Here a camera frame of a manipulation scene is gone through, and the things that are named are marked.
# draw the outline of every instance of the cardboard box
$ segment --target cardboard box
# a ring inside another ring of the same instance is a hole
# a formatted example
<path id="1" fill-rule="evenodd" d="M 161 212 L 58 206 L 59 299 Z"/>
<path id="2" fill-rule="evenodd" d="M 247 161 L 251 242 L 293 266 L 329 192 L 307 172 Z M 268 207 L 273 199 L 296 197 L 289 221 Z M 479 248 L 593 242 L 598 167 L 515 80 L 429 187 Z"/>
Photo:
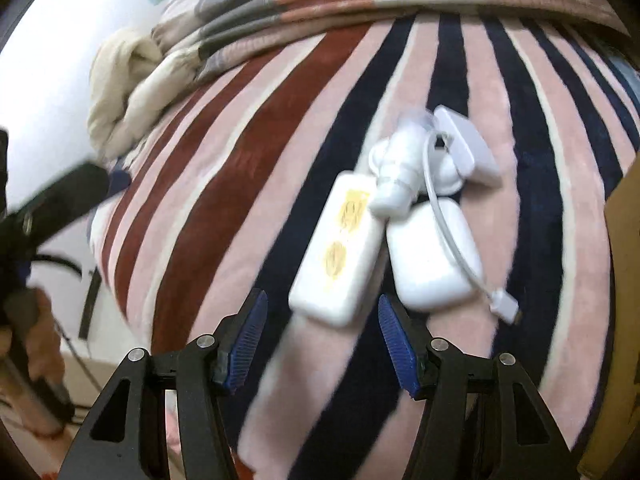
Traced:
<path id="1" fill-rule="evenodd" d="M 611 194 L 604 213 L 613 257 L 616 319 L 604 401 L 579 466 L 593 479 L 604 475 L 640 422 L 640 159 Z"/>

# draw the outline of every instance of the person's hand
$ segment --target person's hand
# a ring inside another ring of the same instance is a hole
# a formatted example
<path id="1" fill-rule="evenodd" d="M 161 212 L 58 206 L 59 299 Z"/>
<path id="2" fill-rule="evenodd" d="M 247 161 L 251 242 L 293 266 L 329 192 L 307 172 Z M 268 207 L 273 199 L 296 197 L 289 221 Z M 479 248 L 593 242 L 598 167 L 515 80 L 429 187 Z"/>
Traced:
<path id="1" fill-rule="evenodd" d="M 60 353 L 60 336 L 51 312 L 51 301 L 41 288 L 35 289 L 38 302 L 38 320 L 27 333 L 24 349 L 29 359 L 29 377 L 32 381 L 45 378 L 60 384 L 65 375 L 65 361 Z"/>

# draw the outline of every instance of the dark red stripe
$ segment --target dark red stripe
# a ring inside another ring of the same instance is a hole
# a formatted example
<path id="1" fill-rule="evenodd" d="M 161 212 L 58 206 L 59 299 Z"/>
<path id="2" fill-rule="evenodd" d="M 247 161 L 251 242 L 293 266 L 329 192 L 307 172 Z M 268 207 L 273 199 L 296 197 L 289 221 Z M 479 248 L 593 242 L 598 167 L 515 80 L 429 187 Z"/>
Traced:
<path id="1" fill-rule="evenodd" d="M 178 180 L 193 155 L 198 151 L 202 139 L 220 112 L 260 73 L 265 65 L 278 55 L 279 50 L 273 50 L 249 61 L 233 77 L 233 79 L 217 94 L 202 111 L 191 121 L 184 135 L 175 145 L 171 155 L 162 165 L 156 182 L 145 203 L 131 223 L 127 239 L 118 254 L 118 262 L 114 274 L 113 288 L 118 304 L 126 309 L 129 297 L 129 285 L 133 268 L 138 259 L 138 253 L 145 239 L 146 230 L 151 223 L 158 206 L 170 187 Z"/>
<path id="2" fill-rule="evenodd" d="M 369 26 L 328 32 L 247 124 L 178 236 L 156 298 L 152 352 L 186 343 L 216 270 L 282 150 Z"/>
<path id="3" fill-rule="evenodd" d="M 113 241 L 115 240 L 116 232 L 118 231 L 118 227 L 120 226 L 120 222 L 122 221 L 122 217 L 124 216 L 124 213 L 127 210 L 127 207 L 129 207 L 129 204 L 131 204 L 131 200 L 133 200 L 133 197 L 138 192 L 140 183 L 142 183 L 142 181 L 144 180 L 146 172 L 149 171 L 149 168 L 156 160 L 156 157 L 158 157 L 158 155 L 162 152 L 162 149 L 169 142 L 169 139 L 173 137 L 175 131 L 178 128 L 178 125 L 182 122 L 185 115 L 191 111 L 191 109 L 195 106 L 195 104 L 199 101 L 199 99 L 204 95 L 204 93 L 208 89 L 209 89 L 209 86 L 203 86 L 202 88 L 199 88 L 198 90 L 196 90 L 193 93 L 193 95 L 190 97 L 189 101 L 184 105 L 182 110 L 180 110 L 176 114 L 176 116 L 171 120 L 171 122 L 167 125 L 167 127 L 164 129 L 164 132 L 162 133 L 162 136 L 158 139 L 158 142 L 156 142 L 156 144 L 151 149 L 151 152 L 146 158 L 146 161 L 143 164 L 142 168 L 140 168 L 140 171 L 133 179 L 133 182 L 129 186 L 129 189 L 127 189 L 126 192 L 124 192 L 120 201 L 118 202 L 118 205 L 116 206 L 116 209 L 113 212 L 113 215 L 111 216 L 111 221 L 109 222 L 109 226 L 107 228 L 107 234 L 105 235 L 105 238 L 104 238 L 104 245 L 102 246 L 102 253 L 101 253 L 102 268 L 104 270 L 103 278 L 105 283 L 107 283 L 107 285 L 111 285 L 111 283 L 109 283 L 109 271 L 108 271 L 111 248 L 113 247 Z"/>

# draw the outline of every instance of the beige cloth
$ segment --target beige cloth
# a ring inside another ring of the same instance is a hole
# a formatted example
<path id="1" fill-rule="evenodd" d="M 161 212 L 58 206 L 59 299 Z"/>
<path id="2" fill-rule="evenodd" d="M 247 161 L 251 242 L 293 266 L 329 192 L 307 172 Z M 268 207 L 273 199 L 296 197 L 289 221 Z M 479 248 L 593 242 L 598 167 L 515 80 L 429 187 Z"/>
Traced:
<path id="1" fill-rule="evenodd" d="M 162 58 L 154 40 L 123 29 L 107 38 L 89 74 L 87 126 L 100 158 L 127 153 L 149 133 L 162 110 L 183 92 L 200 65 L 197 48 Z"/>

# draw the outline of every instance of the yellow sticker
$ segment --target yellow sticker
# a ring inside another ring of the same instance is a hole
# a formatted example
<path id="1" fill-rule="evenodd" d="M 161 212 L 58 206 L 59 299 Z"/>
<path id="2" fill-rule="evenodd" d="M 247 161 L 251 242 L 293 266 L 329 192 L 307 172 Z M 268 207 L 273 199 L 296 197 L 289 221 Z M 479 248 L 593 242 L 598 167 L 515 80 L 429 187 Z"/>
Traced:
<path id="1" fill-rule="evenodd" d="M 332 243 L 324 254 L 324 272 L 330 278 L 337 278 L 347 261 L 347 248 L 340 242 Z"/>
<path id="2" fill-rule="evenodd" d="M 369 201 L 369 193 L 357 189 L 347 191 L 344 202 L 338 213 L 338 225 L 340 229 L 353 232 L 360 225 L 362 214 Z"/>

